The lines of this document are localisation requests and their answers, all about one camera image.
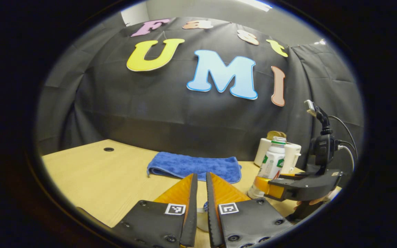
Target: microfiber cloth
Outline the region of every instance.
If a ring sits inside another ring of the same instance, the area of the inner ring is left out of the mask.
[[[162,176],[177,176],[184,178],[191,173],[197,173],[197,179],[206,182],[206,172],[212,172],[234,184],[241,179],[241,166],[235,157],[208,158],[190,157],[186,155],[159,152],[148,164],[150,173]]]

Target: wooden table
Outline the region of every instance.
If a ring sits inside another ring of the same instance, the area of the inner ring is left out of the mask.
[[[114,151],[104,151],[105,147]],[[57,187],[74,206],[114,227],[137,201],[153,201],[179,181],[167,176],[147,176],[146,167],[156,154],[108,139],[48,154],[42,159]],[[238,163],[242,177],[233,185],[245,193],[259,167],[251,161]],[[206,201],[206,182],[198,181],[197,207],[203,207]],[[296,206],[296,201],[268,201],[283,216],[293,213]],[[207,232],[197,229],[195,247],[209,247]]]

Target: letter m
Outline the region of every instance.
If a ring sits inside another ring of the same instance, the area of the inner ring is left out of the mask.
[[[230,81],[235,77],[234,86],[230,93],[236,97],[255,100],[258,97],[254,90],[252,69],[255,61],[237,56],[226,66],[220,56],[209,50],[197,50],[194,52],[198,56],[197,69],[194,79],[187,83],[187,88],[192,91],[209,91],[211,84],[208,83],[208,74],[211,73],[217,91],[222,93],[226,90]]]

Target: bottle label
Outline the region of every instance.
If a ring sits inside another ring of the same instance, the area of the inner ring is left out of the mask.
[[[279,161],[277,162],[277,167],[280,167],[280,168],[282,168],[282,167],[283,167],[283,165],[284,165],[284,158],[282,158],[282,159],[279,159]]]

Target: black fabric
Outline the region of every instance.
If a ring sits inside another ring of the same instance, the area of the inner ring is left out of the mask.
[[[182,29],[192,20],[210,20],[214,27]],[[325,55],[324,61],[303,58],[313,55],[314,47],[290,49],[275,37],[216,19],[171,18],[149,34],[130,37],[141,26],[125,27],[118,14],[96,27],[96,32],[85,34],[64,53],[41,97],[38,131],[43,154],[109,138],[154,151],[195,157],[235,156],[239,161],[252,161],[260,138],[277,130],[285,132],[289,142],[302,146],[297,167],[305,168],[310,138],[318,136],[320,125],[306,113],[304,100],[313,99],[327,113],[356,124],[350,127],[354,133],[362,127],[362,113],[344,104],[356,99],[359,92],[355,84],[339,81],[349,80],[348,72],[345,66],[334,67],[339,60],[332,55]],[[239,29],[254,34],[260,45],[239,39]],[[137,43],[159,41],[145,56],[151,60],[160,55],[163,41],[170,38],[185,42],[179,44],[165,66],[149,72],[134,72],[126,67]],[[274,52],[266,39],[282,44],[288,58]],[[217,92],[211,77],[210,91],[187,89],[197,67],[194,51],[199,49],[216,51],[226,65],[236,56],[253,59],[258,98],[247,100],[230,94],[234,79],[223,93]],[[271,66],[286,75],[284,107],[271,102]],[[322,75],[327,69],[330,74]],[[313,77],[325,80],[313,83]],[[332,125],[337,138],[347,140],[335,120]]]
[[[312,101],[328,115],[340,118],[348,127],[356,143],[356,148],[362,151],[364,138],[364,106],[361,94],[351,71],[346,67],[338,54],[328,45],[306,44],[292,47],[298,55],[307,75],[312,92]],[[313,118],[312,136],[320,135],[321,123]],[[344,126],[337,120],[329,118],[334,137],[351,143],[350,136]],[[344,187],[352,175],[350,155],[342,149],[334,153],[334,159],[328,168],[340,169],[344,172],[339,186]],[[318,170],[314,157],[307,161],[307,172]]]

